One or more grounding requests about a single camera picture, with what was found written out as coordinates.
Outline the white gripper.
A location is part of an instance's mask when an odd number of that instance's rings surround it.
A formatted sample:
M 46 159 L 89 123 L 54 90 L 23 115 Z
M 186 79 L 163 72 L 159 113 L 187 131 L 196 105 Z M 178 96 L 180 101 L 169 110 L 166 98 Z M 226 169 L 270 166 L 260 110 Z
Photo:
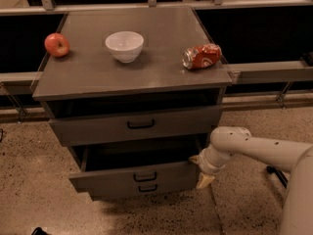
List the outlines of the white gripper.
M 199 165 L 201 169 L 196 188 L 203 189 L 208 187 L 214 181 L 214 175 L 218 174 L 232 158 L 232 153 L 217 150 L 212 145 L 203 149 L 199 155 L 190 156 L 189 161 Z

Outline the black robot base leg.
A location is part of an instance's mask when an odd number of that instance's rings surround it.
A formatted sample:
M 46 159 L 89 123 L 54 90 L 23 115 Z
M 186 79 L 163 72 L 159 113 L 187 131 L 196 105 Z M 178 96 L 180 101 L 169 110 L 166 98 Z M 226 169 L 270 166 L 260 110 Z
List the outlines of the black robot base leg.
M 267 165 L 266 171 L 270 174 L 275 174 L 284 187 L 288 186 L 289 181 L 287 180 L 285 175 L 280 170 L 278 170 L 275 167 L 272 167 L 270 165 Z

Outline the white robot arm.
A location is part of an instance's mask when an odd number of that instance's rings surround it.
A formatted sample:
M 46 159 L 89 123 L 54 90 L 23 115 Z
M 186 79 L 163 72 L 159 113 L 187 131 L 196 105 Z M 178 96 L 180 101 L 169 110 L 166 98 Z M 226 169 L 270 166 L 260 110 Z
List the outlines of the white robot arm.
M 313 235 L 313 144 L 254 137 L 243 127 L 217 127 L 209 145 L 190 157 L 200 168 L 197 187 L 207 187 L 238 154 L 290 175 L 279 235 Z

